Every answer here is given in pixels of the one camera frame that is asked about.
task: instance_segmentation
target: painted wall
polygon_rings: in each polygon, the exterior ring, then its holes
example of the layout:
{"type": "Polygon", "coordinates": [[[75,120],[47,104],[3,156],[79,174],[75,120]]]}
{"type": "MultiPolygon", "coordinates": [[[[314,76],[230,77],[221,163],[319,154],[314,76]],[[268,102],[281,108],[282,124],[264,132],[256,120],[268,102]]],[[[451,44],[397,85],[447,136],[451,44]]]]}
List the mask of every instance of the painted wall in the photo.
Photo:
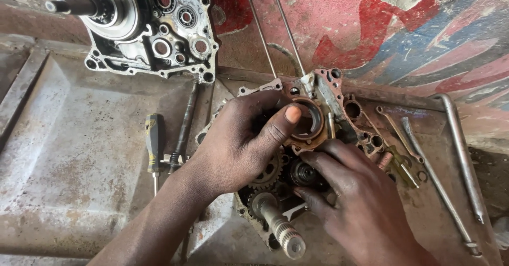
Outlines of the painted wall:
{"type": "MultiPolygon", "coordinates": [[[[11,23],[0,32],[31,16],[29,22],[44,18],[43,28],[17,33],[88,42],[76,18],[48,15],[44,1],[0,0],[8,4],[0,15],[11,23]],[[47,18],[59,24],[45,28],[47,18]]],[[[296,74],[285,55],[292,48],[274,0],[253,1],[275,47],[278,72],[296,74]]],[[[446,92],[459,107],[469,143],[509,152],[506,0],[420,0],[408,10],[381,0],[281,1],[307,71],[338,67],[350,85],[420,96],[446,92]]],[[[247,0],[214,2],[223,42],[220,65],[270,72],[247,0]]]]}

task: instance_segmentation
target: hand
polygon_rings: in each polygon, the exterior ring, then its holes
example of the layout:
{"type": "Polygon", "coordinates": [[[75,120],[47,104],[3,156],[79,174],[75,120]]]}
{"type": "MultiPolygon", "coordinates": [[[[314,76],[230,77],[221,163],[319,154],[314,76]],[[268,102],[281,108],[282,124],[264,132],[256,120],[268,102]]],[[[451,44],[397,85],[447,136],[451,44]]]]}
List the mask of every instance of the hand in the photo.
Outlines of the hand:
{"type": "Polygon", "coordinates": [[[238,191],[253,181],[300,119],[299,104],[292,102],[276,90],[228,101],[189,160],[199,162],[207,187],[219,195],[238,191]],[[259,134],[253,132],[254,120],[277,110],[259,134]]]}
{"type": "Polygon", "coordinates": [[[358,265],[438,265],[415,240],[396,184],[357,147],[328,139],[300,157],[338,198],[330,205],[311,189],[296,187],[296,193],[358,265]]]}

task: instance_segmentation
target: metal workbench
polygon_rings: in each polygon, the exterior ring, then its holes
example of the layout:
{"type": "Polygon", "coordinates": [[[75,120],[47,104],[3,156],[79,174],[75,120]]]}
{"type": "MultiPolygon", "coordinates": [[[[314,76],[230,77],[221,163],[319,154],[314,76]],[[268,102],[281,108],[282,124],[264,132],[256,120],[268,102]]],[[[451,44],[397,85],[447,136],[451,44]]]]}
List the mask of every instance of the metal workbench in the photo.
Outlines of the metal workbench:
{"type": "MultiPolygon", "coordinates": [[[[18,75],[9,79],[12,85],[0,104],[0,264],[86,264],[153,197],[152,178],[146,173],[145,116],[154,112],[165,116],[169,139],[165,153],[170,153],[191,77],[164,80],[92,72],[83,64],[86,46],[5,35],[0,41],[9,41],[2,45],[4,54],[22,50],[16,58],[28,56],[18,75]]],[[[19,66],[6,68],[12,74],[19,66]]],[[[255,87],[272,77],[226,67],[218,73],[214,86],[200,87],[188,153],[195,151],[194,135],[222,100],[236,94],[239,86],[255,87]]],[[[489,220],[476,223],[470,211],[441,102],[348,85],[343,93],[356,95],[375,126],[401,153],[406,153],[403,146],[374,109],[381,104],[397,122],[410,118],[483,256],[469,255],[431,181],[410,189],[397,177],[416,239],[443,265],[502,265],[489,220]]],[[[372,131],[365,119],[358,123],[372,131]]],[[[419,170],[423,166],[414,164],[412,172],[419,170]]],[[[270,252],[250,223],[235,212],[233,195],[222,195],[194,224],[173,262],[353,264],[311,213],[292,223],[308,247],[296,261],[282,251],[270,252]]]]}

